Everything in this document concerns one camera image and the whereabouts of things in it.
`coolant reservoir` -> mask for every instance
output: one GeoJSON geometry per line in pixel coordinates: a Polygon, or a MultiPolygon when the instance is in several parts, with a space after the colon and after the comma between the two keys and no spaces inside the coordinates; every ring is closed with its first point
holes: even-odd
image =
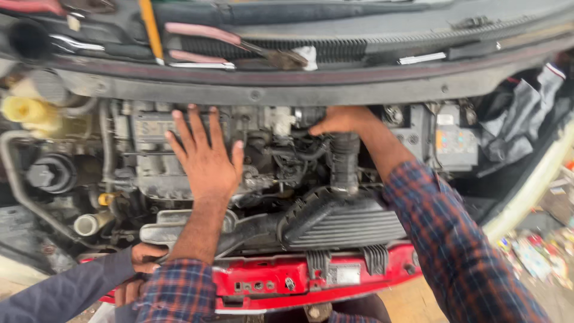
{"type": "Polygon", "coordinates": [[[64,118],[57,108],[38,99],[6,97],[2,114],[41,139],[82,138],[89,128],[89,118],[64,118]]]}

